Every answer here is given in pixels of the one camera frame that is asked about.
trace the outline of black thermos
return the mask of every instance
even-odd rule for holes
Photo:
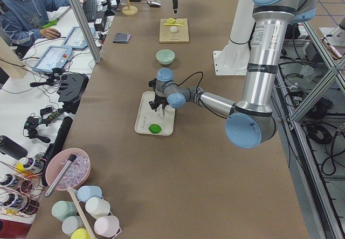
[[[5,135],[0,135],[0,152],[17,160],[27,156],[27,150]]]

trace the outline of green handle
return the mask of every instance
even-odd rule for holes
[[[48,27],[52,27],[53,25],[56,25],[59,22],[59,18],[53,20],[53,21],[47,21],[48,24],[45,24],[44,26],[42,26],[42,28],[48,28]]]

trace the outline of white plate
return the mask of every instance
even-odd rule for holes
[[[168,136],[174,129],[175,109],[166,106],[163,110],[162,106],[159,106],[157,112],[155,112],[149,105],[149,102],[154,99],[155,92],[147,91],[142,94],[134,130],[141,134]],[[158,124],[162,131],[160,133],[150,132],[149,127],[151,124]]]

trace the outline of wooden cutting board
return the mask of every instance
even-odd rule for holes
[[[183,20],[184,26],[178,26],[177,33],[171,33],[171,26],[164,25],[167,19],[161,19],[160,25],[160,44],[178,44],[178,43],[189,43],[189,32],[188,32],[188,20],[186,18],[180,18]]]

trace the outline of white ball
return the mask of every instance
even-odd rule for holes
[[[172,27],[170,28],[170,32],[172,32],[172,33],[177,33],[177,32],[178,32],[177,26],[172,26]]]

